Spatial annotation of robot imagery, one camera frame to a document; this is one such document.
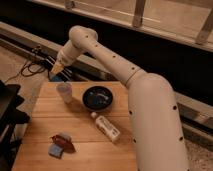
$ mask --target wooden table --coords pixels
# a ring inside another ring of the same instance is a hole
[[[72,82],[73,101],[66,105],[56,92],[57,84],[43,84],[12,170],[136,171],[125,87],[119,82]],[[113,93],[111,108],[102,114],[122,133],[116,144],[96,128],[82,104],[84,91],[94,85],[105,86]],[[50,137],[60,132],[72,137],[76,153],[63,153],[56,159],[48,155],[48,148]]]

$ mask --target black bowl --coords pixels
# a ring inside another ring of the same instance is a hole
[[[94,86],[83,94],[84,105],[92,111],[100,111],[110,106],[113,100],[112,92],[106,87]]]

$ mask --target plastic cup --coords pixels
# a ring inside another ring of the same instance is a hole
[[[72,101],[72,88],[70,83],[60,83],[57,85],[56,90],[65,103]]]

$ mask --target glass railing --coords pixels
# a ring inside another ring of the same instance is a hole
[[[213,51],[213,0],[33,0]]]

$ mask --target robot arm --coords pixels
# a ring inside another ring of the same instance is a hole
[[[138,170],[189,171],[179,112],[168,81],[102,46],[92,29],[75,26],[69,37],[52,72],[57,74],[89,52],[127,87]]]

